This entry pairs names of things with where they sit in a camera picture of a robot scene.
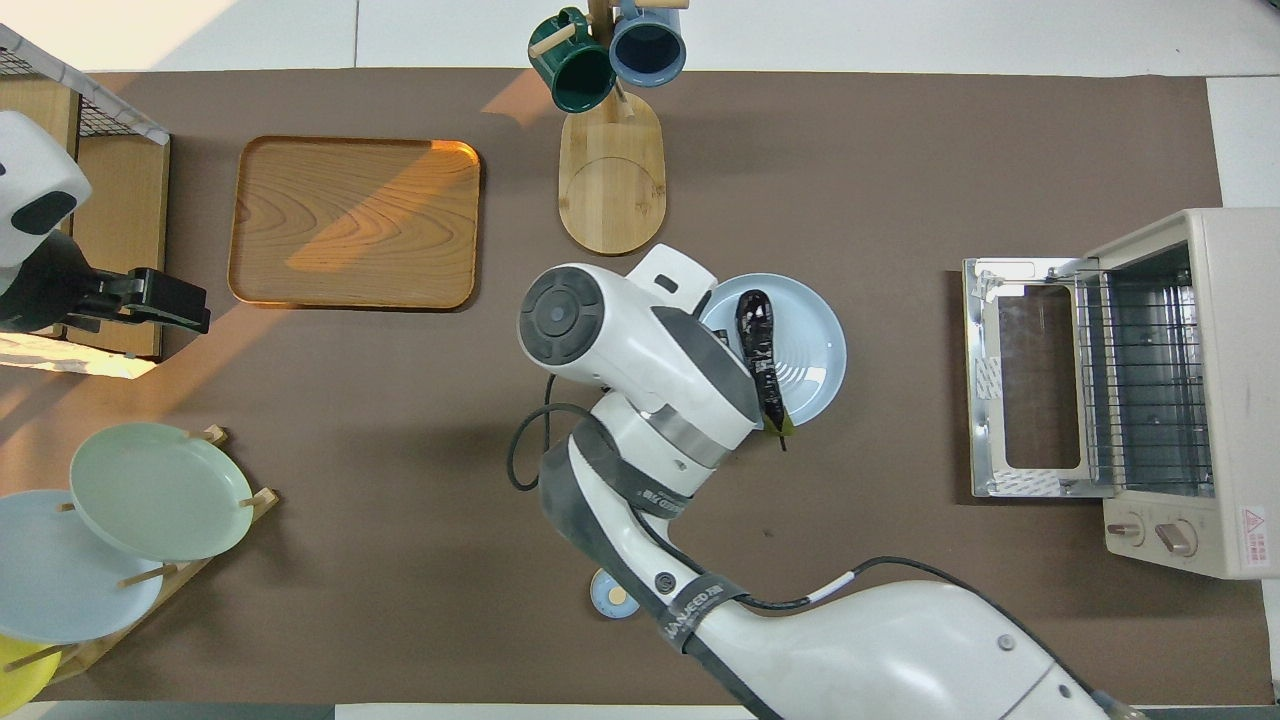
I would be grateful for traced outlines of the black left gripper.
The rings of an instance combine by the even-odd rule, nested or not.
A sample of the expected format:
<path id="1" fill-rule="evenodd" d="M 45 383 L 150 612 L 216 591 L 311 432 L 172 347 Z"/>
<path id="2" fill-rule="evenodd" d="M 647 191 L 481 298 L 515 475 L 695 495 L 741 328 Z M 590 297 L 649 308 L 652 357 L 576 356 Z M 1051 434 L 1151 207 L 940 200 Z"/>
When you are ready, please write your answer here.
<path id="1" fill-rule="evenodd" d="M 152 268 L 128 274 L 122 299 L 104 286 L 123 275 L 92 268 L 76 241 L 54 231 L 24 260 L 1 296 L 1 329 L 35 333 L 50 325 L 99 333 L 102 320 L 136 325 L 151 322 L 207 334 L 207 291 Z"/>

